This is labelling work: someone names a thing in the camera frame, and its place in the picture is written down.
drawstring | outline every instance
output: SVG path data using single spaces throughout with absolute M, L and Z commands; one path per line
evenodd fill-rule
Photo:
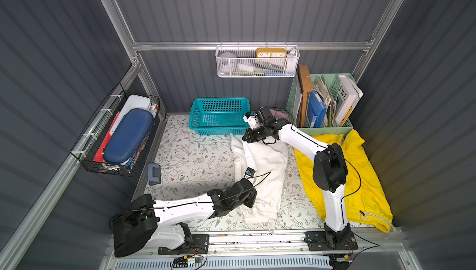
M 373 217 L 376 217 L 376 218 L 380 219 L 381 221 L 383 221 L 384 223 L 388 224 L 393 230 L 395 230 L 395 227 L 392 225 L 391 222 L 389 222 L 386 219 L 383 219 L 382 217 L 380 217 L 377 214 L 372 214 L 370 212 L 364 213 L 362 210 L 360 210 L 357 214 L 360 214 L 360 218 L 362 219 L 362 221 L 367 221 L 367 219 L 370 215 L 373 216 Z
M 271 230 L 270 230 L 271 228 L 269 227 L 269 222 L 270 222 L 270 221 L 271 221 L 271 219 L 268 219 L 268 232 L 269 232 L 270 234 L 273 234 L 273 233 L 274 233 L 274 231 L 276 231 L 276 225 L 277 225 L 277 214 L 276 214 L 276 220 L 275 220 L 275 222 L 274 222 L 273 231 L 271 231 Z

black wire basket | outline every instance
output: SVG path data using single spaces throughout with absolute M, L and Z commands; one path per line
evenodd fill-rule
M 157 104 L 158 109 L 156 110 L 154 122 L 149 128 L 146 136 L 142 140 L 139 148 L 136 150 L 132 156 L 132 162 L 127 165 L 113 164 L 108 162 L 97 162 L 94 161 L 94 156 L 101 147 L 102 141 L 104 140 L 111 124 L 113 123 L 116 114 L 120 112 L 121 108 L 124 106 L 127 98 L 130 95 L 140 95 L 148 97 L 152 104 Z M 93 128 L 91 133 L 83 133 L 76 140 L 75 146 L 71 149 L 71 154 L 76 157 L 81 163 L 81 165 L 88 171 L 94 173 L 103 173 L 103 174 L 114 174 L 122 176 L 133 176 L 134 173 L 140 174 L 142 169 L 145 166 L 145 161 L 147 159 L 147 154 L 152 145 L 152 140 L 154 140 L 153 135 L 151 137 L 150 133 L 157 131 L 160 118 L 158 112 L 160 110 L 160 101 L 157 96 L 146 95 L 142 93 L 135 93 L 130 91 L 122 91 L 121 94 L 115 96 L 116 99 L 113 101 L 109 109 L 101 109 L 99 114 L 102 114 L 102 118 L 99 120 L 98 124 Z M 77 143 L 81 141 L 83 136 L 87 136 L 86 142 L 81 150 L 77 149 Z

metal bar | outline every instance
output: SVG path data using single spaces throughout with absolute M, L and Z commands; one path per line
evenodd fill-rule
M 362 62 L 360 62 L 360 65 L 354 71 L 354 74 L 353 74 L 354 79 L 357 82 L 359 82 L 360 78 L 362 77 L 365 70 L 367 69 L 368 64 L 370 63 L 370 60 L 373 58 L 375 52 L 380 46 L 380 43 L 382 42 L 382 39 L 385 36 L 385 33 L 387 33 L 387 30 L 390 27 L 390 24 L 392 23 L 393 19 L 395 18 L 396 13 L 400 9 L 401 5 L 403 4 L 403 1 L 404 0 L 390 0 L 372 36 L 373 37 L 372 47 L 369 49 L 369 51 L 366 53 L 366 56 L 363 58 Z
M 132 47 L 136 51 L 149 50 L 215 50 L 218 45 L 227 45 L 240 48 L 258 48 L 268 45 L 268 47 L 282 47 L 285 45 L 297 45 L 300 50 L 369 50 L 372 42 L 134 42 Z
M 104 6 L 106 12 L 108 13 L 109 19 L 111 20 L 111 23 L 114 26 L 114 29 L 116 30 L 117 35 L 119 36 L 119 39 L 121 40 L 122 45 L 124 46 L 124 49 L 126 50 L 131 63 L 137 63 L 137 58 L 139 55 L 132 47 L 132 42 L 134 42 L 134 38 L 132 37 L 132 33 L 129 30 L 129 27 L 126 23 L 126 19 L 124 18 L 124 15 L 120 10 L 117 0 L 101 0 L 101 3 Z M 139 78 L 142 85 L 144 85 L 147 94 L 158 96 L 160 99 L 160 96 L 158 94 L 157 89 L 155 88 L 150 73 L 147 71 L 145 65 L 143 64 L 143 61 L 141 62 L 141 64 L 144 68 L 144 71 L 140 71 L 139 73 Z M 160 118 L 163 118 L 165 115 L 163 112 L 163 106 L 161 106 L 161 112 L 162 113 L 160 114 Z
M 167 116 L 165 118 L 160 119 L 158 129 L 154 137 L 154 141 L 152 142 L 149 154 L 147 155 L 146 164 L 140 175 L 139 182 L 137 182 L 134 195 L 132 196 L 133 201 L 137 199 L 138 196 L 144 194 L 147 185 L 147 167 L 150 162 L 153 162 L 155 156 L 157 155 L 158 146 L 160 145 L 160 141 L 162 140 L 162 135 L 164 135 L 165 125 L 167 124 L 168 119 L 169 118 Z
M 138 71 L 138 65 L 134 64 L 130 67 L 121 80 L 124 89 L 130 87 Z M 118 95 L 121 92 L 122 87 L 118 85 L 112 95 Z M 115 98 L 117 97 L 109 97 L 103 109 L 109 108 Z M 106 114 L 106 111 L 99 111 L 86 129 L 87 134 L 92 133 L 104 114 Z M 81 149 L 86 143 L 86 140 L 87 136 L 81 136 L 74 150 Z M 68 155 L 63 165 L 61 165 L 32 209 L 30 209 L 27 216 L 23 219 L 20 226 L 18 226 L 15 233 L 0 252 L 0 270 L 13 270 L 17 267 L 79 167 L 79 161 L 72 154 Z
M 273 234 L 268 231 L 218 231 L 206 232 L 210 235 L 208 252 L 211 255 L 239 256 L 239 255 L 279 255 L 279 254 L 309 254 L 307 244 L 304 242 L 305 232 L 311 229 L 276 230 Z M 367 251 L 406 251 L 408 241 L 400 228 L 384 233 L 377 228 L 352 228 L 352 231 L 363 238 L 380 244 L 380 247 Z M 372 243 L 357 238 L 359 250 L 372 246 Z M 104 260 L 113 259 L 114 245 L 111 242 L 104 255 Z M 313 251 L 313 254 L 346 253 L 341 251 Z M 152 258 L 157 253 L 157 248 L 144 247 L 127 258 Z
M 116 0 L 101 0 L 106 12 L 108 13 L 109 19 L 112 22 L 112 25 L 116 29 L 116 32 L 119 36 L 119 39 L 124 46 L 124 49 L 129 56 L 131 62 L 134 62 L 134 58 L 136 57 L 136 53 L 132 48 L 131 42 L 134 40 L 132 39 L 132 34 L 126 24 L 126 20 L 120 11 L 119 5 Z
M 367 55 L 368 51 L 362 51 L 362 54 L 360 55 L 360 57 L 358 58 L 358 61 L 354 67 L 354 70 L 352 71 L 352 76 L 355 75 L 355 72 L 359 69 L 359 67 L 362 65 L 364 59 L 365 59 L 365 56 Z

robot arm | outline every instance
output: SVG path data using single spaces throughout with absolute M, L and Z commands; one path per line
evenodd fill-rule
M 190 231 L 183 221 L 224 216 L 241 204 L 251 208 L 256 194 L 253 184 L 245 178 L 228 189 L 210 190 L 190 199 L 154 201 L 151 194 L 144 194 L 111 219 L 114 255 L 128 256 L 146 244 L 176 249 L 191 243 Z
M 326 206 L 326 242 L 330 248 L 340 246 L 350 237 L 350 224 L 342 203 L 346 176 L 346 162 L 339 144 L 320 142 L 295 128 L 284 118 L 276 119 L 268 107 L 248 112 L 243 119 L 250 124 L 243 140 L 252 143 L 271 136 L 293 146 L 314 162 L 313 180 L 322 190 Z

book cover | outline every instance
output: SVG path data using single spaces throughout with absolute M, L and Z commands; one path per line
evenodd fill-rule
M 336 100 L 336 123 L 343 126 L 360 100 L 359 92 L 347 76 L 339 75 L 340 87 Z
M 313 90 L 309 94 L 307 105 L 307 119 L 310 127 L 321 127 L 326 116 L 327 108 L 317 91 Z
M 301 104 L 301 114 L 299 116 L 299 122 L 297 122 L 298 127 L 303 128 L 304 122 L 306 120 L 306 110 L 307 110 L 307 101 L 309 100 L 309 93 L 314 90 L 311 81 L 311 75 L 309 74 L 309 69 L 307 65 L 299 65 L 297 69 L 297 76 L 299 77 L 299 83 L 301 84 L 302 89 L 302 104 Z

